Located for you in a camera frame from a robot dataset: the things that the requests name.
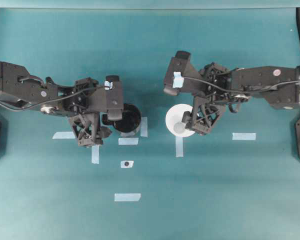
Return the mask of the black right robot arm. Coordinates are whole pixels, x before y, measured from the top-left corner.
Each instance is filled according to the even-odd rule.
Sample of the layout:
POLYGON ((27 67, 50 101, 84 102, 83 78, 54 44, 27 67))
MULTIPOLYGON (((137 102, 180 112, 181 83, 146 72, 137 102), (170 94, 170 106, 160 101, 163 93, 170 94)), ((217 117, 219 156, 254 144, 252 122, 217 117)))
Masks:
POLYGON ((300 108, 300 65, 228 70, 213 62, 199 71, 198 78, 184 79, 199 82, 199 86, 182 122, 187 130, 200 135, 209 134, 226 110, 236 114, 251 98, 263 98, 277 110, 300 108))

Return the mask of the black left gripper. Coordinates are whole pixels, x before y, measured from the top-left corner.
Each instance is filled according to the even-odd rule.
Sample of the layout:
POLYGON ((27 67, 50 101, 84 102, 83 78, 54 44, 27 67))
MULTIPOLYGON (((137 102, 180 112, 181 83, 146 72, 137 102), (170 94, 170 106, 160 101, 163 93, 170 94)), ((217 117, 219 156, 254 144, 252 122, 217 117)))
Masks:
POLYGON ((106 113, 107 91, 90 77, 77 80, 74 86, 58 86, 63 97, 80 90, 83 92, 57 102, 57 116, 69 117, 68 122, 79 147, 102 145, 102 138, 109 137, 112 131, 106 126, 100 127, 98 114, 84 113, 106 113))

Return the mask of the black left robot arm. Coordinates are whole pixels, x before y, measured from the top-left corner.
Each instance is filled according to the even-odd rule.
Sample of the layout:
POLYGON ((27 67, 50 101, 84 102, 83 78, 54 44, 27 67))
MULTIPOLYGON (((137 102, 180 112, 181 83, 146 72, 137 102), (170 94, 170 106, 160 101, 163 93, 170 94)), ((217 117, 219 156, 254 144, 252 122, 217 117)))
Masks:
POLYGON ((51 77, 31 75, 24 66, 0 61, 0 105, 13 112, 34 110, 66 117, 80 147, 102 145, 112 133, 101 125, 100 111, 91 108, 90 97, 100 89, 90 77, 63 86, 51 77))

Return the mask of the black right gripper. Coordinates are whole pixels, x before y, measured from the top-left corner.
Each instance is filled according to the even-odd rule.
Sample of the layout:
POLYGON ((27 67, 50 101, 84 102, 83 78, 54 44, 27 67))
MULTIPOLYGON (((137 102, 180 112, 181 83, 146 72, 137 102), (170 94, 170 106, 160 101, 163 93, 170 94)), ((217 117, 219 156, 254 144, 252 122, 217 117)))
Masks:
POLYGON ((240 105, 250 100, 250 94, 247 93, 250 87, 238 83, 240 77, 234 76, 244 71, 244 68, 229 70, 212 62, 196 70, 201 79, 191 79, 199 81, 201 86, 198 92, 191 93, 192 110, 183 113, 181 122, 185 128, 207 135, 225 113, 224 105, 240 105))

